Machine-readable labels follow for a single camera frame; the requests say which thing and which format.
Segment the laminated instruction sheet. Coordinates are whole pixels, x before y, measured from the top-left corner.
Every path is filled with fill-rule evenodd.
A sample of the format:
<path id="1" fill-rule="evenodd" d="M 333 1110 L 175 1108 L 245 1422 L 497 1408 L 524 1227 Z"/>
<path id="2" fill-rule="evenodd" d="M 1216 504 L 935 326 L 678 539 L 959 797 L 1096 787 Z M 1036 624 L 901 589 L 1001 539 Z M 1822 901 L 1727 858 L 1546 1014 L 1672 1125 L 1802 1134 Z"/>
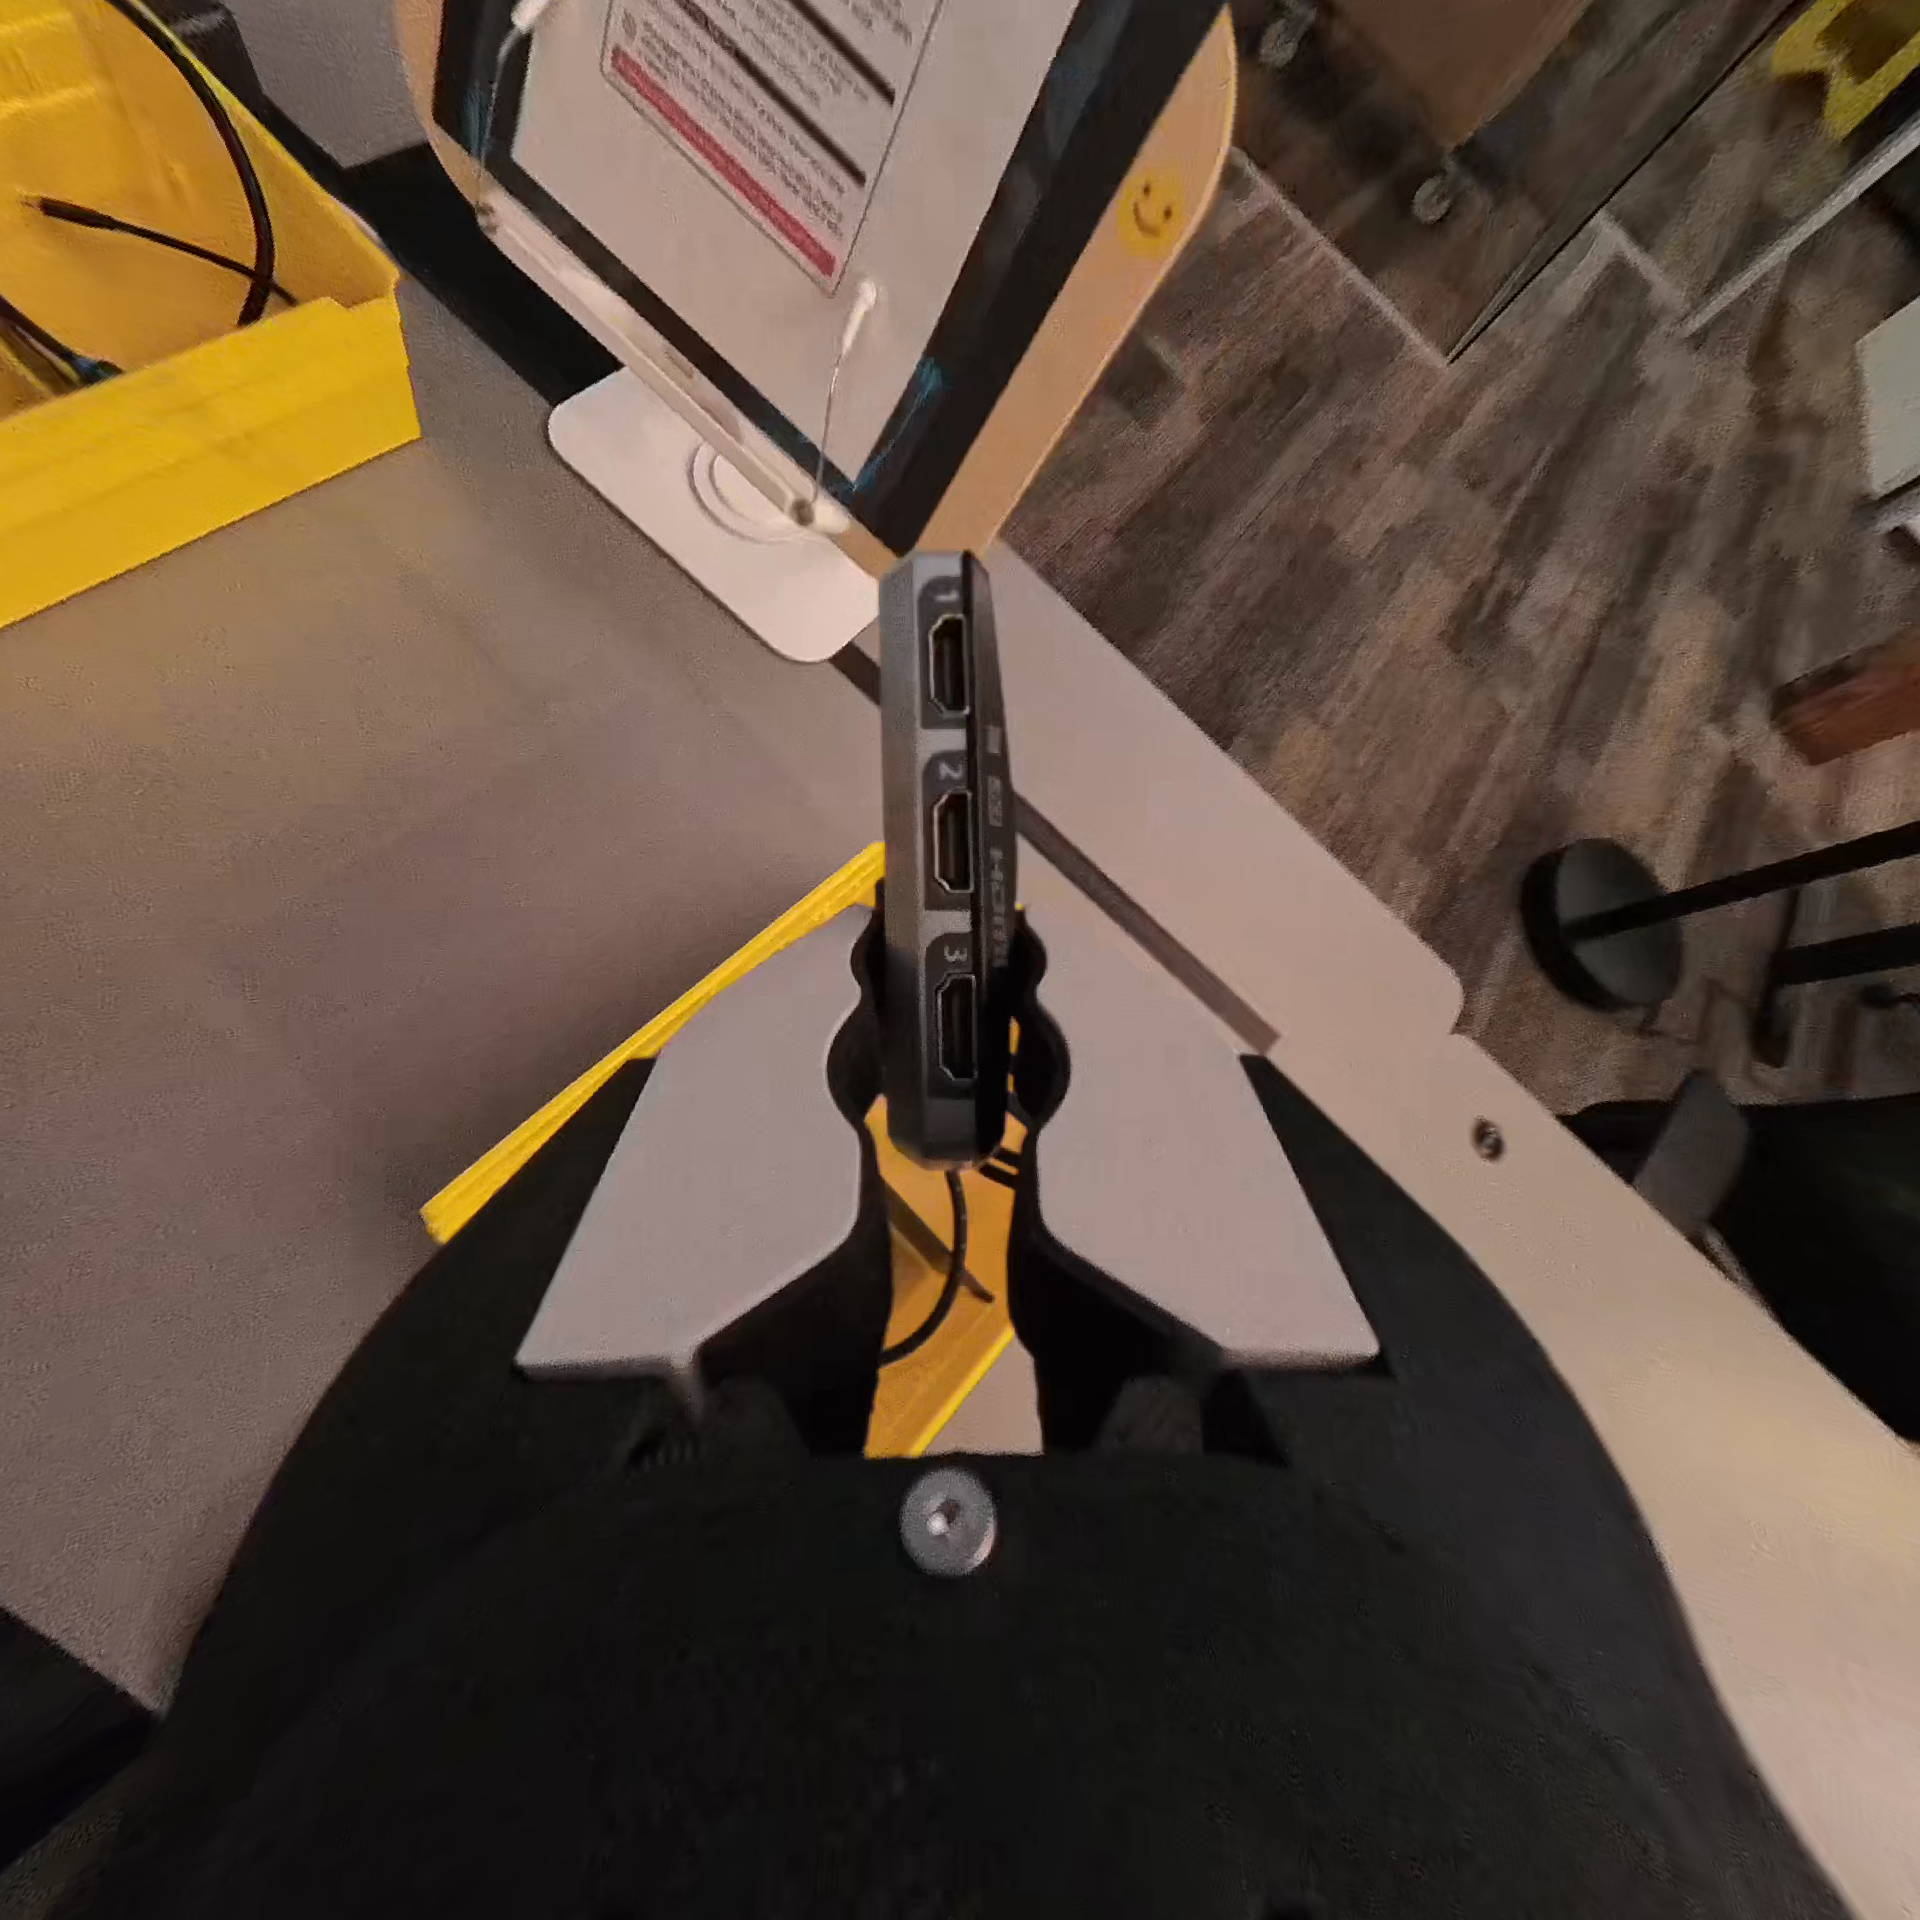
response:
<path id="1" fill-rule="evenodd" d="M 611 6 L 606 84 L 835 294 L 942 6 Z"/>

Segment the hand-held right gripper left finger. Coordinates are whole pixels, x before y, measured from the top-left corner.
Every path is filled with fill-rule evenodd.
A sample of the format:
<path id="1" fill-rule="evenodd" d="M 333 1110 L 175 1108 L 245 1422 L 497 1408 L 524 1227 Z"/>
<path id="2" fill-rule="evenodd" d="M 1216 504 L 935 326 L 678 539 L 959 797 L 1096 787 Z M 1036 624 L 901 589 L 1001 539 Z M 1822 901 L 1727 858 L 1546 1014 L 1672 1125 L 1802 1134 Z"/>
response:
<path id="1" fill-rule="evenodd" d="M 676 1033 L 516 1350 L 528 1378 L 835 1381 L 887 1329 L 871 907 Z"/>

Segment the yellow step stool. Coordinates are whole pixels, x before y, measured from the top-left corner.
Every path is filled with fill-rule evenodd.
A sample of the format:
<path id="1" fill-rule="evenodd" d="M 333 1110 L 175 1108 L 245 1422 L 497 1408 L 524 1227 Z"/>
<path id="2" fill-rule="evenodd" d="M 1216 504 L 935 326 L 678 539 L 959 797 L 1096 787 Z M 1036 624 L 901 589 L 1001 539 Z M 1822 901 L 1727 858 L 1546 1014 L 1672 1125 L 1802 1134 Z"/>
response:
<path id="1" fill-rule="evenodd" d="M 1917 6 L 1809 6 L 1772 46 L 1776 84 L 1819 84 L 1819 129 L 1852 137 L 1917 80 Z"/>

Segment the yellow plastic bin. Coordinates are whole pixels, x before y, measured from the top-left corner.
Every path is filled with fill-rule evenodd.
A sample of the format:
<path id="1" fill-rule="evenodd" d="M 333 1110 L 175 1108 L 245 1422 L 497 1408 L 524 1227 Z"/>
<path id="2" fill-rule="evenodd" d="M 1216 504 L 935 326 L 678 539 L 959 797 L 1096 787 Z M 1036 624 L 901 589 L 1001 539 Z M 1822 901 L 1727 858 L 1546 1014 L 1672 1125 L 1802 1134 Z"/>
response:
<path id="1" fill-rule="evenodd" d="M 881 842 L 855 851 L 835 875 L 818 879 L 775 920 L 734 949 L 693 988 L 661 1008 L 641 1028 L 607 1048 L 607 1055 L 568 1080 L 529 1118 L 491 1144 L 476 1164 L 454 1173 L 424 1209 L 418 1221 L 433 1243 L 454 1240 L 573 1118 L 596 1096 L 596 1087 L 631 1061 L 653 1061 L 676 1038 L 723 1003 L 741 982 L 771 966 L 784 949 L 820 931 L 830 918 L 855 907 L 877 907 L 885 875 Z M 890 1144 L 885 1144 L 881 1113 L 867 1110 L 867 1136 L 887 1189 L 890 1212 L 890 1324 L 887 1340 L 913 1335 L 939 1302 L 942 1268 L 949 1256 L 949 1204 L 931 1173 L 913 1170 Z M 945 1429 L 970 1394 L 991 1376 L 1012 1340 L 1012 1324 L 1001 1302 L 983 1294 L 1001 1289 L 1001 1248 L 1012 1196 L 991 1180 L 965 1173 L 970 1253 L 983 1271 L 970 1271 L 963 1297 L 929 1339 L 923 1350 L 890 1364 L 881 1376 L 877 1413 L 867 1418 L 865 1451 L 921 1456 Z"/>
<path id="2" fill-rule="evenodd" d="M 398 268 L 179 35 L 5 6 L 5 629 L 418 438 Z"/>

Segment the black pole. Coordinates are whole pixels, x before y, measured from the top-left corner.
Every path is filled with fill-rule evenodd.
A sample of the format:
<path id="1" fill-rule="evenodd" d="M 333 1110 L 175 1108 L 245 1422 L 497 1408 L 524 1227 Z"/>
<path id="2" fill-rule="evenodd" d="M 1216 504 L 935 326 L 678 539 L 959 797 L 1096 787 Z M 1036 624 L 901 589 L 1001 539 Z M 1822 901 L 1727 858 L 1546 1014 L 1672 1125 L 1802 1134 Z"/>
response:
<path id="1" fill-rule="evenodd" d="M 1873 929 L 1819 944 L 1795 944 L 1776 956 L 1766 982 L 1776 988 L 1809 988 L 1852 979 L 1901 975 L 1917 971 L 1917 949 L 1917 924 Z"/>

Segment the grey hdmi switch box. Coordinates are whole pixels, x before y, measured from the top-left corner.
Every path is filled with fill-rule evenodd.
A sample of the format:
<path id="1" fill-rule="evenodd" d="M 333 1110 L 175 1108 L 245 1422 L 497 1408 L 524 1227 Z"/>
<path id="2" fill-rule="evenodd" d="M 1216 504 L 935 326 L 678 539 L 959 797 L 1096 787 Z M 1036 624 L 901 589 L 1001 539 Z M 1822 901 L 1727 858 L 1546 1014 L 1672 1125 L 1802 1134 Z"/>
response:
<path id="1" fill-rule="evenodd" d="M 991 575 L 921 550 L 881 584 L 881 1018 L 887 1131 L 931 1170 L 1001 1136 L 1016 797 Z"/>

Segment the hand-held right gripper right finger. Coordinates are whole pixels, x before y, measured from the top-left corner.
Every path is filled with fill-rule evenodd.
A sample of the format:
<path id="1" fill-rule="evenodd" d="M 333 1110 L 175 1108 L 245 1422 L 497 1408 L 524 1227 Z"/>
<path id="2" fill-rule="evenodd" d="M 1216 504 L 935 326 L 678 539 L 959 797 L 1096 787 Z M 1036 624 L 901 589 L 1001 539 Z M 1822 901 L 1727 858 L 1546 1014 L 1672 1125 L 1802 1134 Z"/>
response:
<path id="1" fill-rule="evenodd" d="M 1354 1370 L 1379 1335 L 1245 1048 L 1096 918 L 1027 918 L 1020 1168 L 1052 1253 L 1245 1370 Z"/>

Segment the dark office chair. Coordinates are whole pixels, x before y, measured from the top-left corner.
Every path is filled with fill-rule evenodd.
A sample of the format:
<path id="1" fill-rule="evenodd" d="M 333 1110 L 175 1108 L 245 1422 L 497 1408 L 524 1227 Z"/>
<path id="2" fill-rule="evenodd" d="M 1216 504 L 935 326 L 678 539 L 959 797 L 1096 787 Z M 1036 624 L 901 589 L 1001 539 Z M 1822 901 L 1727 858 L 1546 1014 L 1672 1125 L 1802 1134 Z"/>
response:
<path id="1" fill-rule="evenodd" d="M 1697 1070 L 1562 1125 L 1917 1446 L 1917 1091 L 1739 1105 Z"/>

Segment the stacked cardboard boxes cart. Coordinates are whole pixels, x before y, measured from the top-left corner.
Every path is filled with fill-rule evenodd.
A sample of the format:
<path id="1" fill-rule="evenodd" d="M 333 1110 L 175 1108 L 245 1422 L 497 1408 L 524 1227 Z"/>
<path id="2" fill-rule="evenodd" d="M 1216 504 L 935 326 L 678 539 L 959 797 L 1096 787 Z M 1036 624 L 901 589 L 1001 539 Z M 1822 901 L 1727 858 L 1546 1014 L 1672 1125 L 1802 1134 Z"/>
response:
<path id="1" fill-rule="evenodd" d="M 1462 150 L 1546 72 L 1588 6 L 1245 6 L 1240 43 L 1285 107 L 1354 159 L 1423 163 L 1408 216 L 1447 222 Z"/>

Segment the black round-base pole stand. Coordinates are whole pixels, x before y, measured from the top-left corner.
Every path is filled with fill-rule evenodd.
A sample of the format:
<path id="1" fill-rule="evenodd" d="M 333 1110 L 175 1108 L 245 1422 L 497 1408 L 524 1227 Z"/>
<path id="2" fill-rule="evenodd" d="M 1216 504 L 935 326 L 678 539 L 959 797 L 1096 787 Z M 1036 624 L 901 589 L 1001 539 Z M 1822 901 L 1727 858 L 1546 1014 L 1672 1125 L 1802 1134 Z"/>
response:
<path id="1" fill-rule="evenodd" d="M 1917 823 L 1672 891 L 1619 839 L 1587 836 L 1526 866 L 1523 944 L 1571 1003 L 1597 1014 L 1647 1014 L 1681 982 L 1687 920 L 1910 858 L 1917 858 Z"/>

